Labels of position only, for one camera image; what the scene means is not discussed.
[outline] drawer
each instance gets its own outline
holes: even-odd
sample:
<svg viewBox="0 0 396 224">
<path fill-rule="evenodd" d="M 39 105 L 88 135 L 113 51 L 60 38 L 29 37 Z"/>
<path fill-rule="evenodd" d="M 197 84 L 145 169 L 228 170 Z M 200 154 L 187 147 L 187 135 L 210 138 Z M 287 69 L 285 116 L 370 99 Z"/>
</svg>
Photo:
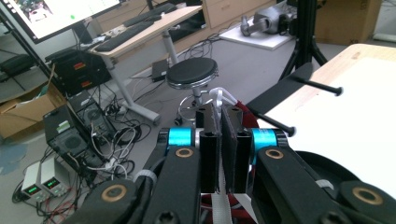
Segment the drawer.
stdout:
<svg viewBox="0 0 396 224">
<path fill-rule="evenodd" d="M 250 10 L 259 9 L 263 4 L 269 3 L 271 0 L 244 0 L 243 11 L 248 12 Z"/>
<path fill-rule="evenodd" d="M 243 2 L 239 0 L 224 0 L 217 2 L 212 6 L 207 6 L 207 14 L 210 21 L 210 27 L 214 28 L 226 21 L 240 16 Z"/>
<path fill-rule="evenodd" d="M 205 3 L 206 3 L 207 6 L 213 6 L 216 3 L 219 3 L 221 1 L 223 1 L 223 0 L 205 0 Z"/>
</svg>

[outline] cardboard box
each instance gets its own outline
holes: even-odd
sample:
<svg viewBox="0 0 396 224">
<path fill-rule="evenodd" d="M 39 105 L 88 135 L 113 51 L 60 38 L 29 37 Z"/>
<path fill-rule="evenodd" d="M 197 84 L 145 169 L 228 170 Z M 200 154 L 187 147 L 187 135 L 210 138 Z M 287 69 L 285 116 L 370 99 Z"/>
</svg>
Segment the cardboard box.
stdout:
<svg viewBox="0 0 396 224">
<path fill-rule="evenodd" d="M 3 138 L 21 133 L 26 135 L 30 131 L 42 129 L 43 116 L 66 103 L 52 83 L 49 84 L 46 94 L 34 99 L 46 85 L 47 83 L 27 91 L 0 106 L 0 135 Z"/>
<path fill-rule="evenodd" d="M 375 30 L 381 3 L 381 0 L 327 0 L 317 10 L 317 42 L 364 43 Z"/>
</svg>

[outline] table leg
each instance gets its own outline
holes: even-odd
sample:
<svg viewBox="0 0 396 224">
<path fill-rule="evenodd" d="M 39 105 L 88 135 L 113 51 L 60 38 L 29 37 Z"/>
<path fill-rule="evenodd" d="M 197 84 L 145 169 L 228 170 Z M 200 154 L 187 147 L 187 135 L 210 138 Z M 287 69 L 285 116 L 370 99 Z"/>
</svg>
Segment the table leg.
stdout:
<svg viewBox="0 0 396 224">
<path fill-rule="evenodd" d="M 172 59 L 172 63 L 173 64 L 178 63 L 178 57 L 176 54 L 175 46 L 172 42 L 172 37 L 169 35 L 168 30 L 163 31 L 163 43 L 165 44 L 166 50 L 168 51 L 169 56 Z"/>
<path fill-rule="evenodd" d="M 114 64 L 111 62 L 111 60 L 107 57 L 102 56 L 103 61 L 106 64 L 107 70 L 110 73 L 111 77 L 113 77 L 114 81 L 116 81 L 117 86 L 120 88 L 121 94 L 125 100 L 123 105 L 134 111 L 135 113 L 151 120 L 154 125 L 158 125 L 160 122 L 161 116 L 151 110 L 148 110 L 147 108 L 138 105 L 134 102 L 132 99 L 132 96 L 129 94 L 127 89 L 125 88 L 125 85 L 122 83 L 122 80 L 120 80 L 119 76 L 117 74 L 114 74 Z"/>
</svg>

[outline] white desk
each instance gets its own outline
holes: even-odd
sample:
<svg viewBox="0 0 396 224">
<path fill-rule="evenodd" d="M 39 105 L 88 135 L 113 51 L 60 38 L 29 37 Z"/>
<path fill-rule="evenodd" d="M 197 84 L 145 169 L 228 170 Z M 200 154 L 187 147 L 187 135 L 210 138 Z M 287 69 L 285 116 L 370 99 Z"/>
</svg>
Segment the white desk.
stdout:
<svg viewBox="0 0 396 224">
<path fill-rule="evenodd" d="M 114 72 L 114 68 L 115 68 L 114 66 L 117 62 L 117 59 L 120 56 L 123 56 L 134 49 L 141 48 L 142 46 L 144 47 L 146 42 L 150 41 L 150 39 L 153 39 L 158 35 L 163 35 L 163 42 L 165 44 L 167 52 L 170 54 L 172 62 L 178 63 L 175 47 L 169 35 L 168 29 L 186 20 L 190 16 L 196 14 L 201 9 L 202 7 L 183 7 L 181 9 L 175 10 L 173 12 L 163 15 L 163 18 L 161 20 L 155 21 L 154 24 L 151 25 L 148 29 L 132 37 L 125 43 L 119 45 L 117 48 L 109 52 L 98 52 L 95 51 L 94 49 L 91 51 L 91 53 L 100 55 L 104 60 L 110 75 L 115 80 L 116 84 L 120 88 L 122 96 L 125 99 L 124 106 L 136 112 L 137 114 L 151 120 L 154 124 L 159 123 L 161 116 L 134 102 L 132 96 L 126 90 L 125 85 L 122 83 L 120 74 L 116 74 Z"/>
<path fill-rule="evenodd" d="M 266 115 L 296 127 L 294 150 L 327 157 L 396 198 L 396 49 L 352 45 L 311 80 L 344 93 L 304 86 Z"/>
</svg>

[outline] white surface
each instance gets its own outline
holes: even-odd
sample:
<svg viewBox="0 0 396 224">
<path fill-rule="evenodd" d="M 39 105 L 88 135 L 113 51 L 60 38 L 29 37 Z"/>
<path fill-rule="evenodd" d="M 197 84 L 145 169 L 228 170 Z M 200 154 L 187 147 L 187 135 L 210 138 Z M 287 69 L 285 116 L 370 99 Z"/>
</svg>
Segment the white surface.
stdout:
<svg viewBox="0 0 396 224">
<path fill-rule="evenodd" d="M 247 23 L 252 25 L 253 19 L 250 19 Z M 292 39 L 289 35 L 268 35 L 263 32 L 256 32 L 250 36 L 244 36 L 242 35 L 239 25 L 221 34 L 220 38 L 269 50 L 274 50 Z"/>
<path fill-rule="evenodd" d="M 287 116 L 270 117 L 296 127 L 294 150 L 336 161 L 396 198 L 395 71 L 394 62 L 362 59 L 331 84 L 342 95 L 321 91 Z"/>
</svg>

